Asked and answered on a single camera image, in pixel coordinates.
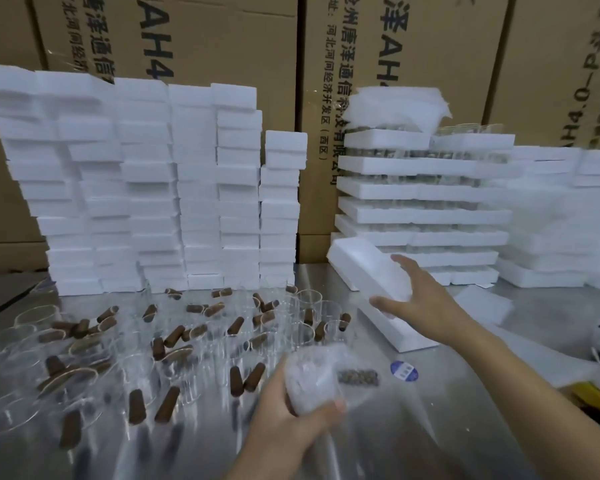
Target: forearm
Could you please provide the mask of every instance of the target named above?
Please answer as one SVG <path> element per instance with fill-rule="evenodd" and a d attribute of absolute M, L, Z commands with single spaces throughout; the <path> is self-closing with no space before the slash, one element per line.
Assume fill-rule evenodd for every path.
<path fill-rule="evenodd" d="M 546 478 L 600 480 L 600 426 L 478 326 L 454 345 Z"/>

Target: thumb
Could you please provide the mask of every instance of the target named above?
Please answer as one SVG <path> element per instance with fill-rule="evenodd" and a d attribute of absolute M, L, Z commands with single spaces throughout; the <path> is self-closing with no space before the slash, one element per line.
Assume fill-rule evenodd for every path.
<path fill-rule="evenodd" d="M 409 316 L 409 307 L 411 306 L 408 301 L 396 301 L 391 298 L 385 298 L 384 296 L 372 296 L 369 298 L 369 304 L 381 312 L 388 313 L 403 320 L 407 320 Z"/>
<path fill-rule="evenodd" d="M 315 411 L 296 420 L 296 434 L 304 448 L 309 448 L 311 443 L 328 428 L 336 425 L 342 419 L 346 405 L 342 399 L 329 401 Z"/>

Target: yellow object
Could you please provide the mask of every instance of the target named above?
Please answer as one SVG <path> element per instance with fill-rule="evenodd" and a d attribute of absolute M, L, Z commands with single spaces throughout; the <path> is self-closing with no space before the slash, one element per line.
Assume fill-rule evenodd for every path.
<path fill-rule="evenodd" d="M 571 392 L 588 406 L 600 411 L 600 389 L 590 382 L 579 382 L 571 386 Z"/>

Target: brown cardboard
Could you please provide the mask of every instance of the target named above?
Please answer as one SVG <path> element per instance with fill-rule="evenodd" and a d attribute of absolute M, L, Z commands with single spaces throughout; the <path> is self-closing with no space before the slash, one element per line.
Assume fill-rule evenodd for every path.
<path fill-rule="evenodd" d="M 309 140 L 300 177 L 300 263 L 324 261 L 334 229 L 337 156 L 343 151 L 343 128 L 336 132 L 335 115 L 347 103 L 338 90 L 380 84 L 438 87 L 454 115 L 443 124 L 478 123 L 506 8 L 507 0 L 307 0 L 301 130 Z M 352 23 L 345 24 L 346 17 Z M 328 36 L 330 25 L 333 36 Z M 347 41 L 350 29 L 356 30 L 355 44 Z M 352 58 L 353 45 L 353 60 L 343 62 Z M 335 71 L 329 100 L 325 69 L 331 51 Z M 353 66 L 352 78 L 345 79 L 340 64 Z"/>
<path fill-rule="evenodd" d="M 264 129 L 294 129 L 297 0 L 102 0 L 87 5 L 83 0 L 34 0 L 49 69 L 82 67 L 104 79 L 113 73 L 177 84 L 255 86 Z M 78 23 L 79 29 L 68 29 L 68 23 Z M 96 44 L 96 51 L 111 53 L 94 55 L 92 35 L 104 43 Z"/>
<path fill-rule="evenodd" d="M 33 17 L 28 9 L 27 0 L 0 0 L 0 64 L 16 65 L 31 70 L 42 69 L 43 63 L 36 41 Z M 0 242 L 42 240 L 17 183 L 9 176 L 0 144 Z M 36 261 L 39 265 L 36 267 L 46 266 L 43 246 L 23 244 L 23 247 L 18 248 L 16 245 L 0 245 L 0 263 L 4 263 L 3 267 L 0 265 L 0 271 L 18 268 L 15 258 L 19 251 L 12 253 L 7 249 L 26 248 L 33 253 L 32 256 L 27 256 L 26 260 Z"/>
<path fill-rule="evenodd" d="M 46 242 L 13 242 L 0 244 L 0 273 L 35 271 L 48 266 Z"/>
<path fill-rule="evenodd" d="M 600 148 L 600 0 L 515 0 L 485 121 L 516 144 Z"/>

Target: hand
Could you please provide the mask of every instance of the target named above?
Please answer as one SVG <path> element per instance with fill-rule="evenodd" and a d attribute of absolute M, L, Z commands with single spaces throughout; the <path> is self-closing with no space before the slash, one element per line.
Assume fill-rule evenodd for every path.
<path fill-rule="evenodd" d="M 413 290 L 411 299 L 403 302 L 372 296 L 369 303 L 381 312 L 404 320 L 426 338 L 455 347 L 477 322 L 416 261 L 398 254 L 393 254 L 391 259 L 409 275 Z"/>
<path fill-rule="evenodd" d="M 329 402 L 296 417 L 287 407 L 285 360 L 262 389 L 249 434 L 226 480 L 285 480 L 300 467 L 315 439 L 340 421 L 343 401 Z"/>

